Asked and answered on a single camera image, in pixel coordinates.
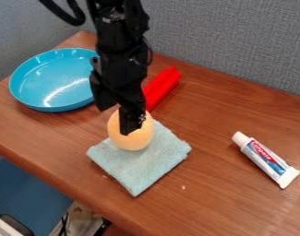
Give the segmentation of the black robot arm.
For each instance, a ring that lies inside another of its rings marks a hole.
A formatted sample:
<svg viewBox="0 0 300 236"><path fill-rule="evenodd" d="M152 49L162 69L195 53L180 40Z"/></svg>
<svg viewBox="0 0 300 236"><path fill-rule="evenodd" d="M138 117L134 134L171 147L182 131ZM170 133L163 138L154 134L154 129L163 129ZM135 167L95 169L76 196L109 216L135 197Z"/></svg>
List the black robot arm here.
<svg viewBox="0 0 300 236"><path fill-rule="evenodd" d="M152 60L144 38L150 17L140 0L87 0L87 7L97 35L89 89L100 111L119 106L118 128L126 136L146 120L140 84Z"/></svg>

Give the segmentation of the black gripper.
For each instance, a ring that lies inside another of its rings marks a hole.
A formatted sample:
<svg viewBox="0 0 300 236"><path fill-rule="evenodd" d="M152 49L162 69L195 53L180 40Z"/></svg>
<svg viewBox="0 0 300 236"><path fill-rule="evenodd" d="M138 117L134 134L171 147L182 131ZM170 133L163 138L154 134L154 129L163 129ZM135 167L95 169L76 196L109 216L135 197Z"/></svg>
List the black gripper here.
<svg viewBox="0 0 300 236"><path fill-rule="evenodd" d="M140 83L147 76L148 49L138 45L124 51L96 47L97 57L89 63L89 89L99 111L115 104L118 108L119 133L128 135L142 127L146 120L144 96Z"/></svg>

